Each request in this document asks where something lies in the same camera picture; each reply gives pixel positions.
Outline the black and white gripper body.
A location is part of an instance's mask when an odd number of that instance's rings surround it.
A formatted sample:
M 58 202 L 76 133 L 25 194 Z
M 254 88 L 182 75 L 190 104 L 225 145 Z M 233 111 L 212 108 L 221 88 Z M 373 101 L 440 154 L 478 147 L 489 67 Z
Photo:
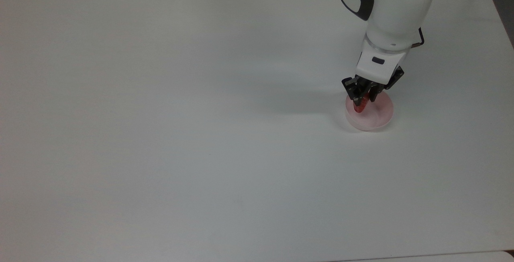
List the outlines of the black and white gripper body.
M 379 83 L 381 85 L 380 93 L 390 89 L 404 75 L 401 64 L 409 51 L 410 49 L 400 51 L 385 50 L 371 43 L 369 39 L 364 39 L 355 69 L 355 76 L 341 81 L 349 98 L 351 98 L 349 90 L 350 79 L 366 79 L 368 82 L 368 92 L 372 83 Z

